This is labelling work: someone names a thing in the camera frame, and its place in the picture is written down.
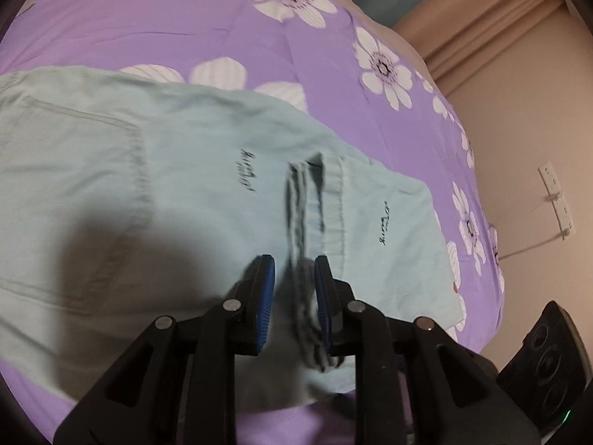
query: folded fabric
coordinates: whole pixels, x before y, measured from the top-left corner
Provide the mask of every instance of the folded fabric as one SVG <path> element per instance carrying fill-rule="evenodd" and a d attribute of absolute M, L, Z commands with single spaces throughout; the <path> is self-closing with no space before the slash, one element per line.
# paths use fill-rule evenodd
<path fill-rule="evenodd" d="M 334 278 L 386 316 L 429 316 L 444 329 L 459 322 L 446 243 L 425 184 L 378 162 L 320 153 L 291 165 L 289 199 L 295 318 L 309 366 L 342 366 L 322 351 L 315 318 L 312 262 L 319 254 L 328 257 Z M 354 370 L 349 382 L 343 372 L 324 377 L 333 391 L 354 382 Z"/>
<path fill-rule="evenodd" d="M 289 162 L 319 152 L 377 166 L 254 92 L 84 67 L 2 76 L 0 355 L 79 399 L 153 319 L 202 314 L 266 253 L 269 340 L 236 361 L 237 409 L 312 401 L 325 375 L 294 334 L 286 188 Z"/>

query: bed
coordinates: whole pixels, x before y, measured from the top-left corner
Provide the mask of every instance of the bed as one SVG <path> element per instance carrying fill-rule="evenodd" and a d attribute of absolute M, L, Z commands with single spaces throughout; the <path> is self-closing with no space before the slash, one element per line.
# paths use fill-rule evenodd
<path fill-rule="evenodd" d="M 367 156 L 428 185 L 464 310 L 448 333 L 479 352 L 500 324 L 504 280 L 454 109 L 417 53 L 349 0 L 290 2 L 31 0 L 0 44 L 0 75 L 84 65 L 255 90 L 307 112 Z M 51 440 L 73 402 L 4 361 L 0 373 Z M 240 415 L 237 425 L 242 444 L 354 440 L 354 423 L 323 403 Z"/>

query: beige wall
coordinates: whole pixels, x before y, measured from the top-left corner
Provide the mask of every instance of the beige wall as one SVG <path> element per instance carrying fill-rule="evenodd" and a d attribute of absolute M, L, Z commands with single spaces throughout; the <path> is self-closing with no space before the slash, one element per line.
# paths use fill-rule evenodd
<path fill-rule="evenodd" d="M 554 165 L 576 234 L 502 260 L 502 327 L 484 354 L 502 367 L 549 300 L 572 315 L 593 356 L 593 37 L 555 11 L 450 94 L 476 154 L 499 252 L 560 232 L 538 166 Z"/>

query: power strip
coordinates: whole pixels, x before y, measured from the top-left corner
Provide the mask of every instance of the power strip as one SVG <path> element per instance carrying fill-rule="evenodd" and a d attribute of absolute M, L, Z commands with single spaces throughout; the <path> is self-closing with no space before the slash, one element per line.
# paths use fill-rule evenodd
<path fill-rule="evenodd" d="M 551 162 L 539 166 L 538 170 L 546 185 L 548 196 L 554 206 L 554 211 L 556 212 L 558 224 L 562 233 L 562 239 L 566 239 L 568 236 L 574 234 L 576 229 L 574 227 L 572 215 L 570 214 L 570 207 L 568 206 L 568 202 L 566 202 L 566 197 L 562 193 L 560 181 L 556 177 Z"/>

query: back pocket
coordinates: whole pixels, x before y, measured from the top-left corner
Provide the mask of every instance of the back pocket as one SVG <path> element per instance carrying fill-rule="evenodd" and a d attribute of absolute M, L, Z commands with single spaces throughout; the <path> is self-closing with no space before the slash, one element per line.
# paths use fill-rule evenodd
<path fill-rule="evenodd" d="M 31 98 L 0 114 L 0 290 L 88 314 L 152 211 L 133 124 Z M 111 230 L 74 246 L 81 227 Z"/>

